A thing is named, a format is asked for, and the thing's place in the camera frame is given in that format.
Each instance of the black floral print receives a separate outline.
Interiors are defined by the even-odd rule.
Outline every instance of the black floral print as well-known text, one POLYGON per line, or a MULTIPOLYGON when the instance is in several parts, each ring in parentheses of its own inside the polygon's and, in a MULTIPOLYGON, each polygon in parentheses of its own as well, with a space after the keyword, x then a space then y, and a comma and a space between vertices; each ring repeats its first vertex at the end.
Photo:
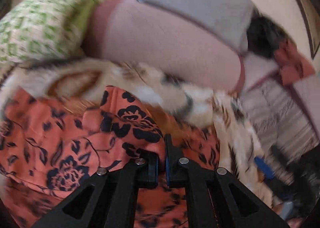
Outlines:
POLYGON ((59 168, 50 170, 47 174, 47 187, 61 191, 73 191, 89 178, 89 167, 78 165, 72 156, 61 160, 59 168))
POLYGON ((136 139, 145 139, 148 142, 157 143, 162 138, 162 133, 157 128, 155 121, 138 106, 130 105, 125 109, 120 109, 118 116, 129 121, 135 121, 132 131, 136 139))
POLYGON ((106 104, 107 99, 108 99, 108 96, 109 96, 108 91, 104 91, 104 93, 103 93, 103 97, 102 97, 102 100, 101 100, 101 103, 100 103, 100 106, 102 106, 102 105, 105 105, 105 104, 106 104))
POLYGON ((127 155, 131 158, 137 158, 141 153, 141 149, 137 149, 131 143, 124 142, 122 144, 122 148, 125 150, 125 153, 127 153, 127 155))
POLYGON ((10 136, 13 128, 13 122, 8 118, 5 118, 0 125, 0 151, 4 149, 5 137, 10 136))
POLYGON ((63 120, 63 117, 65 116, 65 114, 66 114, 66 112, 63 110, 58 111, 55 108, 51 109, 51 117, 56 119, 55 122, 61 130, 64 130, 64 128, 66 126, 66 124, 63 120))
POLYGON ((130 103, 134 102, 136 100, 136 98, 132 94, 130 94, 129 92, 124 92, 122 94, 122 98, 123 99, 127 99, 127 101, 130 102, 130 103))
POLYGON ((46 123, 45 123, 45 122, 42 123, 42 128, 43 128, 44 131, 50 130, 51 127, 52 127, 52 124, 51 124, 50 121, 49 121, 49 122, 46 122, 46 123))
POLYGON ((131 125, 126 124, 125 121, 113 122, 112 116, 109 113, 104 113, 100 129, 103 132, 113 131, 118 138, 123 138, 129 133, 131 125))

